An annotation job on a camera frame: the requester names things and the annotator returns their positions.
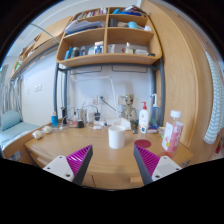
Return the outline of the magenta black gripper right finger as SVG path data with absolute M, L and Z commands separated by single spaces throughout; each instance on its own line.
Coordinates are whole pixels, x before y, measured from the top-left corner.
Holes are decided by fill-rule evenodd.
M 134 146 L 134 157 L 137 162 L 143 184 L 147 185 L 152 183 L 152 175 L 159 163 L 160 157 L 137 145 Z

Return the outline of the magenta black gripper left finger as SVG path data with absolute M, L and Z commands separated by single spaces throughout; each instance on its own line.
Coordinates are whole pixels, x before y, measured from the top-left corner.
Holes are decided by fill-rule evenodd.
M 66 160 L 74 174 L 73 182 L 75 184 L 82 184 L 92 156 L 93 147 L 89 145 L 66 157 Z

